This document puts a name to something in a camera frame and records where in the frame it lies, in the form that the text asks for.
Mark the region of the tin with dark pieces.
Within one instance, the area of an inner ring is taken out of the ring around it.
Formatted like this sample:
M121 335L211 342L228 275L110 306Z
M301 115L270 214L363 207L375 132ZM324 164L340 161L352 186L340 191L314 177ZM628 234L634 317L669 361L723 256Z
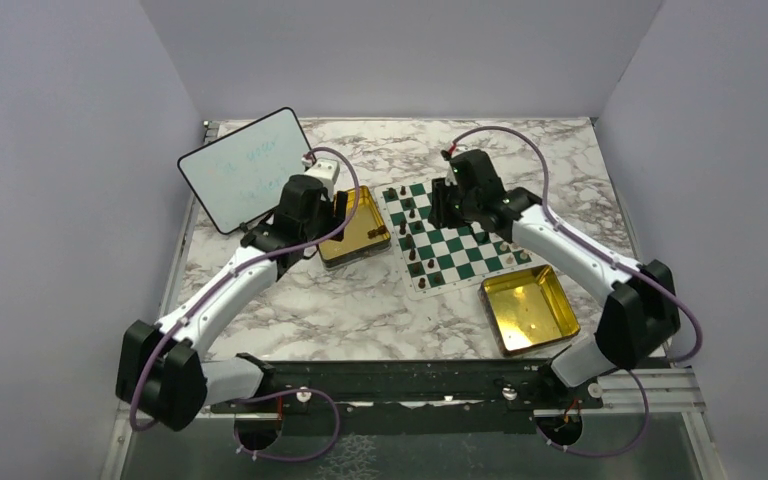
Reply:
M385 225L370 189L362 185L359 190L349 190L346 212L350 211L355 198L358 198L357 210L344 230L343 240L328 240L318 246L319 257L326 270L337 269L372 257L391 247L390 231ZM383 236L369 239L367 232L381 225L385 225L388 232Z

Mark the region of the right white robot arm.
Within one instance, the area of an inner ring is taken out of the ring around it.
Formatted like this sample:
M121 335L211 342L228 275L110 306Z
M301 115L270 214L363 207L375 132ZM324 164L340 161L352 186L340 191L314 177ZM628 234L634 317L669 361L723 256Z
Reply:
M508 190L489 155L480 149L441 153L449 170L432 181L430 223L437 229L478 224L508 243L536 253L594 299L602 314L595 334L576 341L537 380L539 398L560 407L577 386L611 370L632 370L680 328L670 300L672 274L659 261L635 260L597 245L562 223L538 195Z

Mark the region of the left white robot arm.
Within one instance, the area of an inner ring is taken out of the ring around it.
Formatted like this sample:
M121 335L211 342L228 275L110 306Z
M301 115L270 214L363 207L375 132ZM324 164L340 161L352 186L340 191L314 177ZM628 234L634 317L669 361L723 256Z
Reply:
M258 411L273 401L274 384L241 357L204 362L214 341L257 295L275 284L305 249L343 236L348 194L336 174L309 170L289 178L269 223L249 229L220 272L193 297L152 324L137 320L125 332L115 394L153 423L173 431L203 407L239 399Z

